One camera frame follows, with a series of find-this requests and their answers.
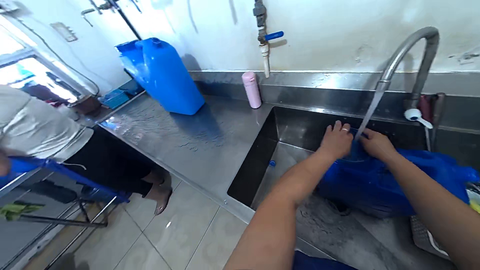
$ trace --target running water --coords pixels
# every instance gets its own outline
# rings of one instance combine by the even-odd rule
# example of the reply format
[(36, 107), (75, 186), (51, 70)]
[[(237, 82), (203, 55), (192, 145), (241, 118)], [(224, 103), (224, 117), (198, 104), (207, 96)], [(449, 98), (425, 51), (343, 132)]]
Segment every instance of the running water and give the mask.
[(365, 127), (367, 126), (368, 121), (370, 121), (370, 118), (372, 117), (372, 114), (375, 111), (375, 109), (377, 108), (378, 103), (382, 99), (383, 95), (384, 95), (384, 91), (376, 91), (375, 95), (373, 95), (373, 99), (372, 99), (372, 102), (370, 103), (370, 107), (368, 107), (368, 111), (365, 114), (365, 117), (363, 118), (363, 121), (361, 122), (360, 128), (359, 128), (357, 134), (355, 134), (355, 139), (354, 139), (355, 141), (358, 141), (361, 134), (365, 130)]

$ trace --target white pipe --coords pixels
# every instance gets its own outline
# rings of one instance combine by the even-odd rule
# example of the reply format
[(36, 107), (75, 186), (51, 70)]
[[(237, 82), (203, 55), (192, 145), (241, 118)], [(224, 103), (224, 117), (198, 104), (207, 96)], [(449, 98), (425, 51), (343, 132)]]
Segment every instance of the white pipe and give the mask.
[(260, 44), (260, 51), (262, 52), (262, 57), (264, 59), (264, 69), (265, 69), (265, 78), (270, 77), (270, 63), (268, 61), (269, 46), (268, 43)]

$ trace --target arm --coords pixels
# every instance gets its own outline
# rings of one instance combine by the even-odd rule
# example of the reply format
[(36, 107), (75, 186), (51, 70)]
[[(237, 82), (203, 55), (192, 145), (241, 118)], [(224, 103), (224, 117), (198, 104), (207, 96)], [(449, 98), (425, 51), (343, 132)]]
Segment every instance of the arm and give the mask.
[(10, 172), (10, 160), (7, 155), (0, 149), (0, 177), (7, 176)]
[(320, 148), (288, 170), (261, 203), (225, 265), (226, 270), (290, 270), (295, 212), (332, 163), (350, 152), (349, 124), (327, 127)]
[(401, 156), (388, 138), (366, 129), (365, 150), (383, 161), (418, 213), (460, 269), (480, 269), (480, 215)]

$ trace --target pink thermos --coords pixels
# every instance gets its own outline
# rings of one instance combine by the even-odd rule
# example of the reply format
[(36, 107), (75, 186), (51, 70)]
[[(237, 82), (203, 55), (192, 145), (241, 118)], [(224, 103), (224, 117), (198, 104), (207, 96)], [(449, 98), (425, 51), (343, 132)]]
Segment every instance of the pink thermos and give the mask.
[(254, 109), (260, 107), (260, 105), (262, 104), (262, 100), (260, 99), (260, 92), (258, 91), (258, 84), (255, 78), (255, 73), (247, 71), (241, 76), (241, 80), (243, 81), (243, 86), (245, 87), (245, 91), (247, 92), (250, 107)]

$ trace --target electrical wire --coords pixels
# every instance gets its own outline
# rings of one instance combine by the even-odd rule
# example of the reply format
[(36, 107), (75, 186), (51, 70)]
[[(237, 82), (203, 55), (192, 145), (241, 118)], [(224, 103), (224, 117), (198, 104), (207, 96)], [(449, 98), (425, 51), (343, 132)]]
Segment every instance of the electrical wire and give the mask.
[(22, 20), (20, 20), (19, 18), (17, 18), (16, 16), (14, 15), (11, 15), (9, 14), (10, 17), (12, 17), (13, 19), (15, 19), (16, 21), (18, 21), (18, 23), (20, 23), (21, 25), (23, 25), (25, 28), (28, 29), (28, 31), (32, 32), (32, 34), (34, 34), (37, 38), (39, 38), (42, 43), (60, 60), (60, 62), (62, 64), (64, 64), (66, 67), (70, 68), (71, 70), (75, 71), (76, 73), (78, 73), (80, 76), (82, 76), (83, 78), (87, 79), (89, 82), (91, 82), (93, 85), (95, 85), (95, 88), (96, 88), (96, 93), (95, 93), (95, 96), (98, 96), (98, 94), (100, 93), (100, 87), (98, 87), (98, 85), (92, 81), (90, 78), (88, 78), (87, 76), (83, 75), (80, 71), (74, 69), (72, 66), (70, 66), (69, 64), (67, 64), (65, 62), (65, 60), (63, 60), (62, 57), (60, 57), (60, 55), (58, 55), (53, 49), (52, 47), (50, 47), (50, 45), (43, 39), (43, 37), (41, 35), (39, 35), (37, 32), (35, 32), (35, 30), (33, 30), (32, 28), (30, 28), (29, 26), (27, 26)]

